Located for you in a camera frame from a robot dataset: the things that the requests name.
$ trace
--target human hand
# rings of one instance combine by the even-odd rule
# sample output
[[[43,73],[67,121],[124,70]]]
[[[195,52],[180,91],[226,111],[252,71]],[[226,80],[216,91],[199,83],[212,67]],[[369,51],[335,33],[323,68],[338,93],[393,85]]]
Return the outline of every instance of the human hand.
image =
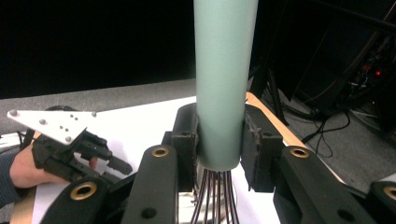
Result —
[[[44,169],[35,168],[32,148],[33,146],[30,145],[22,150],[17,154],[14,162],[12,162],[9,176],[14,186],[20,189],[27,189],[48,182],[68,184],[68,181],[59,176],[45,172]],[[96,167],[96,162],[97,158],[90,160],[90,167],[92,169]]]

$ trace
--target green cylinder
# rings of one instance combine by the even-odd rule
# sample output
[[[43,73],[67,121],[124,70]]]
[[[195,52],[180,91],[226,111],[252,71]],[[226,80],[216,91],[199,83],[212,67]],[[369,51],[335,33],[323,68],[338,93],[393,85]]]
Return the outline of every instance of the green cylinder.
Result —
[[[194,0],[198,160],[227,171],[239,163],[258,0]]]

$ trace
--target tan wooden surface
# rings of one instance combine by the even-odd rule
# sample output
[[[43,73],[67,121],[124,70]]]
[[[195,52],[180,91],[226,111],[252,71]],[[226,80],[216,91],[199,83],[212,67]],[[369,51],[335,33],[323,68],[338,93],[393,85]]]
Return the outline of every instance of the tan wooden surface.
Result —
[[[271,120],[277,130],[282,134],[288,146],[305,147],[305,145],[286,127],[262,102],[252,93],[247,93],[247,102],[258,107],[265,116]],[[11,224],[32,223],[33,206],[35,203],[35,188],[31,189],[28,196],[21,202],[15,203],[11,217]]]

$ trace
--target bolt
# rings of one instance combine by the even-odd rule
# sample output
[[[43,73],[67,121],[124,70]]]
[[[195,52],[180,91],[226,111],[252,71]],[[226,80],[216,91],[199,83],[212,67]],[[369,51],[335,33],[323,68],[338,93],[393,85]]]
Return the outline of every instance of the bolt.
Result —
[[[14,109],[14,110],[9,111],[9,114],[10,114],[12,117],[15,117],[15,116],[18,115],[18,111]]]

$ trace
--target cluster of metal rods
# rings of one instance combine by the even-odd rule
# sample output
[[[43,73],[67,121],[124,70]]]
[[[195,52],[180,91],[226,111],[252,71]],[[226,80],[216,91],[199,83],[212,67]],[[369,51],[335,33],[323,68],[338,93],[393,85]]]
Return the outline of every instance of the cluster of metal rods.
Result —
[[[226,223],[239,223],[233,197],[231,171],[215,172],[204,169],[203,179],[197,197],[191,223],[220,223],[222,220],[226,220]],[[204,200],[206,200],[204,205],[205,214],[203,222],[200,222],[198,221],[198,217],[201,214],[201,207]]]

